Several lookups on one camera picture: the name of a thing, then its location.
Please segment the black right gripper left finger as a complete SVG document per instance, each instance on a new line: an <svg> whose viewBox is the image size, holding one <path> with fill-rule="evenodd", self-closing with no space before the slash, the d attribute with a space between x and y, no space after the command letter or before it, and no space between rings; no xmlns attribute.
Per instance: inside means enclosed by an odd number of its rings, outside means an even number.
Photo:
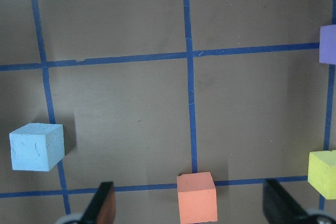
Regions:
<svg viewBox="0 0 336 224"><path fill-rule="evenodd" d="M113 224L116 216L116 197L113 182L102 182L86 208L81 223Z"/></svg>

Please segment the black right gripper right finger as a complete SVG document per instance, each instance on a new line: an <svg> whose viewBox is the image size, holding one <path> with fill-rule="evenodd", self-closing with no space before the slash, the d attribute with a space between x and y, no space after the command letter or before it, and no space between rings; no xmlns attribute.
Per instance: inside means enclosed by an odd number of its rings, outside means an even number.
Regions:
<svg viewBox="0 0 336 224"><path fill-rule="evenodd" d="M275 179L265 179L263 213L268 223L312 223L312 217Z"/></svg>

